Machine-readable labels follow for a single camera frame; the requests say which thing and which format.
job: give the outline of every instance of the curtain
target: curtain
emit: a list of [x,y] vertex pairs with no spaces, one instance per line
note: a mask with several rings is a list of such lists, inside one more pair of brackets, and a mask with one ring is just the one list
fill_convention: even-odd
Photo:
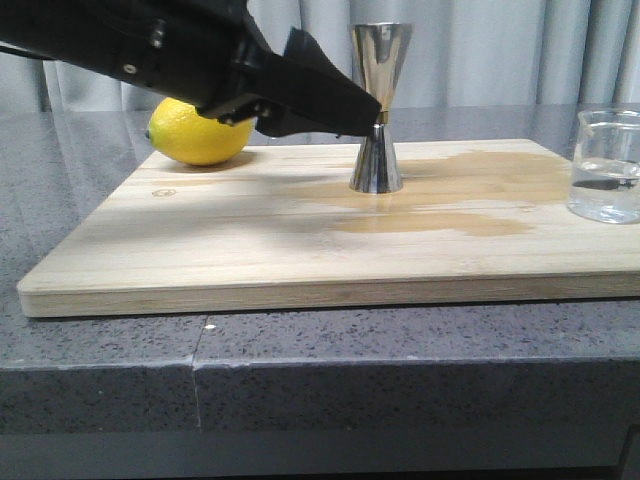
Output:
[[[393,107],[640,102],[640,0],[250,0],[272,49],[309,31],[358,81],[348,25],[410,22]],[[152,109],[162,97],[0,54],[0,113]]]

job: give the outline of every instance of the jigger cup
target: jigger cup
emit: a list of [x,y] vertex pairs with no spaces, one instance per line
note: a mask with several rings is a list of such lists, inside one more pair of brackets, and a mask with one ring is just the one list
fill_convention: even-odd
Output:
[[366,23],[351,26],[351,39],[363,88],[382,109],[360,145],[350,187],[363,193],[390,193],[402,188],[389,133],[389,108],[411,39],[409,23]]

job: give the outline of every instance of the gray countertop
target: gray countertop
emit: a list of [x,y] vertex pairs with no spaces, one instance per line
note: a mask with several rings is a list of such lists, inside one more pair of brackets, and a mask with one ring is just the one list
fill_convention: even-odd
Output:
[[[578,108],[406,109],[392,128],[395,141],[529,138],[570,158]],[[149,115],[0,115],[0,478],[620,461],[640,419],[634,298],[24,317],[17,281],[151,153]],[[93,461],[70,461],[91,442]],[[205,455],[211,442],[226,447]],[[112,462],[124,448],[155,460]]]

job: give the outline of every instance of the yellow lemon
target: yellow lemon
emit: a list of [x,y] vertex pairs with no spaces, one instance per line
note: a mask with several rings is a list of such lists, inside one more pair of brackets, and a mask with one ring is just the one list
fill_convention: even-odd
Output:
[[201,117],[193,105],[165,98],[151,115],[148,136],[156,150],[178,162],[214,165],[239,153],[252,131],[251,120],[224,125]]

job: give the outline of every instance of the clear glass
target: clear glass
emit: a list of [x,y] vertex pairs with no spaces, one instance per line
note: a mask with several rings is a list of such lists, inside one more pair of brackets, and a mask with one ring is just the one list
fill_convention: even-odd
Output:
[[640,112],[586,110],[578,120],[567,206],[600,222],[640,222]]

